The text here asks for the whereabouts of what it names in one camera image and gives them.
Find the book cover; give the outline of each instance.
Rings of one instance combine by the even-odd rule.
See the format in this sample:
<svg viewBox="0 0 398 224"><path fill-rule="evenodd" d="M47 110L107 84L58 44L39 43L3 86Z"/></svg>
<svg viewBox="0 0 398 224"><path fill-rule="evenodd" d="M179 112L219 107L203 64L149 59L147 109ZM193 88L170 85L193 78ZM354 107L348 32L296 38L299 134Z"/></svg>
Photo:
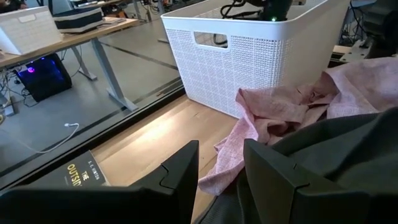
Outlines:
<svg viewBox="0 0 398 224"><path fill-rule="evenodd" d="M36 186L100 186L109 185L90 151L74 158L51 173L31 183Z"/></svg>

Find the white cable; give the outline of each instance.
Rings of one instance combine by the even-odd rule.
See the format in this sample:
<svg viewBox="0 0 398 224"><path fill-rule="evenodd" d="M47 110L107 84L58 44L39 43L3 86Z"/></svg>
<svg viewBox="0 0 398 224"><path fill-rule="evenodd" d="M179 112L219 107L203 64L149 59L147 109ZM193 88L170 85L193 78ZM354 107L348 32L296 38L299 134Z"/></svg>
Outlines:
<svg viewBox="0 0 398 224"><path fill-rule="evenodd" d="M72 136L73 136L73 135L77 132L77 130L79 129L80 125L79 125L78 123L75 123L75 124L68 124L68 123L66 123L66 124L65 124L65 127L72 127L72 126L76 126L76 128L75 128L75 130L71 133L71 135L69 135L69 137L67 137L66 139L64 139L62 142L58 143L58 144L57 144L56 146L54 146L53 148L51 148L51 149L49 149L49 150L46 150L46 151L37 151L37 150L31 148L30 146L28 146L27 144L23 143L23 142L22 142L21 140L19 140L18 138L15 138L14 136L12 136L12 135L11 135L10 133L8 133L6 130L3 130L3 131L6 132L6 133L8 133L8 135L9 135L11 138L15 139L17 142L21 143L23 146L25 146L25 147L28 148L29 150L34 151L34 152L39 153L39 154L45 154L45 153L48 153L48 152L51 152L51 151L57 149L57 148L60 147L63 143L67 142L70 138L72 138Z"/></svg>

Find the pink fabric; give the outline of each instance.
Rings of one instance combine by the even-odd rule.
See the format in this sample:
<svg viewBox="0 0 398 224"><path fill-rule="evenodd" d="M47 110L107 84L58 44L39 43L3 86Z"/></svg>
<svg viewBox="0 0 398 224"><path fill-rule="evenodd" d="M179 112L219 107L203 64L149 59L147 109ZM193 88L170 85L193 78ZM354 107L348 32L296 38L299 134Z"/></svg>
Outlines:
<svg viewBox="0 0 398 224"><path fill-rule="evenodd" d="M326 118L377 113L398 106L398 59L379 58L328 69L314 85L239 90L244 116L215 145L214 168L199 180L202 191L219 195L244 167L243 141L274 144L291 131Z"/></svg>

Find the white laundry basket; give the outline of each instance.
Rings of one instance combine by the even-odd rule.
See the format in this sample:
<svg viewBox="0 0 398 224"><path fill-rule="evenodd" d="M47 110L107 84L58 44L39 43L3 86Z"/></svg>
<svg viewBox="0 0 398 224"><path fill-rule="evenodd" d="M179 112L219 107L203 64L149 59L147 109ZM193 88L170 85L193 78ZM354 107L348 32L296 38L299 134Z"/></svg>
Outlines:
<svg viewBox="0 0 398 224"><path fill-rule="evenodd" d="M207 0L162 15L190 99L239 118L239 88L315 81L327 68L349 0L307 0L284 22L221 19L229 0ZM258 8L248 3L229 15ZM225 37L227 48L213 42Z"/></svg>
<svg viewBox="0 0 398 224"><path fill-rule="evenodd" d="M62 41L47 6L0 14L0 49L24 55Z"/></svg>

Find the table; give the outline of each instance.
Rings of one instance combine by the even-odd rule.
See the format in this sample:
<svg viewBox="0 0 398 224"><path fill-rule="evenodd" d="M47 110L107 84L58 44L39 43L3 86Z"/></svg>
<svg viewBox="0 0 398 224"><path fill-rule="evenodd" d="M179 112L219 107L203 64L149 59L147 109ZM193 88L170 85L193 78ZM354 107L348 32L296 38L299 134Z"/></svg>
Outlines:
<svg viewBox="0 0 398 224"><path fill-rule="evenodd" d="M111 96L113 96L118 102L120 102L120 104L127 107L129 110L134 111L137 109L137 106L134 103L132 103L130 100L128 100L126 97L124 97L120 85L118 83L118 80L116 79L116 76L113 72L112 66L106 56L105 50L100 41L98 40L98 38L127 27L136 26L138 24L139 20L137 19L126 19L124 22L121 22L119 24L115 24L113 26L101 27L99 29L84 34L64 35L63 40L61 42L44 47L42 49L36 50L26 55L5 54L3 58L0 58L0 70L4 68L13 67L19 64L24 64L32 60L41 58L45 55L59 52L61 50L72 48L73 53L76 55L78 61L82 62L81 69L83 70L83 74L87 76L89 79L93 80L96 77L88 72L85 64L81 59L81 55L78 53L76 49L77 45L91 41L95 54L99 61L99 64L101 65L101 68L104 70L105 77L108 80L110 86L110 88L107 89L108 93ZM7 102L8 98L0 94L0 102L2 101ZM7 106L4 111L6 116L14 115L14 108L12 103L9 106Z"/></svg>

